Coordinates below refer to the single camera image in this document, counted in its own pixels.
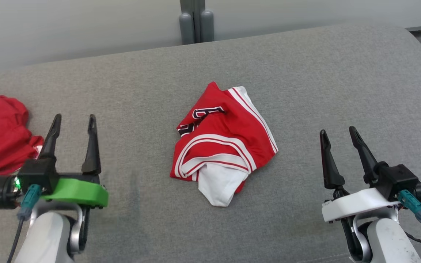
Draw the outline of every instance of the green led light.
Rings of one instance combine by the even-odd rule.
[[[20,180],[18,178],[14,181],[14,186],[20,189]]]

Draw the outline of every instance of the red fabric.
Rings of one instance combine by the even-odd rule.
[[[268,128],[267,130],[264,128],[262,118],[255,116],[259,113],[256,114],[253,111],[252,114],[249,111],[250,106],[246,108],[242,106],[245,103],[244,99],[240,97],[241,93],[234,89],[222,91],[215,82],[210,83],[184,120],[177,126],[182,138],[175,145],[171,178],[199,181],[196,168],[206,162],[223,164],[251,173],[256,168],[266,165],[275,155],[276,145],[275,142],[273,144],[271,142]],[[237,145],[232,141],[233,139],[241,141],[243,145]],[[249,155],[238,152],[238,150],[243,152],[243,149],[247,150]],[[255,165],[242,167],[241,163],[232,163],[229,158],[228,160],[199,160],[188,166],[191,168],[184,168],[185,164],[193,158],[212,158],[213,155],[219,153],[241,157],[247,163],[251,159]],[[239,193],[243,186],[244,181],[239,185],[236,193]]]
[[[0,96],[0,175],[19,169],[27,158],[35,158],[35,147],[43,144],[43,137],[32,137],[25,127],[28,117],[21,102]]]

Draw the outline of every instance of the green plastic part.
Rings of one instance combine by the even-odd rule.
[[[79,205],[108,206],[108,192],[101,185],[73,178],[60,178],[51,195],[42,195],[45,200],[57,200]]]

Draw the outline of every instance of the teal connector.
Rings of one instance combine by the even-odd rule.
[[[409,192],[408,190],[402,190],[399,192],[397,199],[414,215],[416,216],[417,220],[421,223],[421,203],[416,197]]]
[[[20,204],[20,210],[17,213],[17,218],[19,220],[27,221],[30,219],[30,215],[32,214],[32,209],[34,208],[35,204],[40,199],[42,195],[42,187],[38,184],[32,184],[29,186],[27,193]]]

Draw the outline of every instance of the gray table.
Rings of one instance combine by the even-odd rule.
[[[280,152],[228,208],[169,178],[174,129],[204,91],[243,85]],[[348,128],[379,160],[421,179],[421,45],[390,25],[337,25],[214,43],[67,60],[0,73],[0,94],[30,110],[45,136],[63,114],[57,169],[80,170],[88,115],[97,116],[110,206],[92,211],[78,262],[347,263],[341,225],[324,223],[319,131],[346,189],[367,186]],[[401,212],[421,238],[421,224]],[[0,262],[17,226],[0,211]],[[421,255],[421,245],[417,245]]]

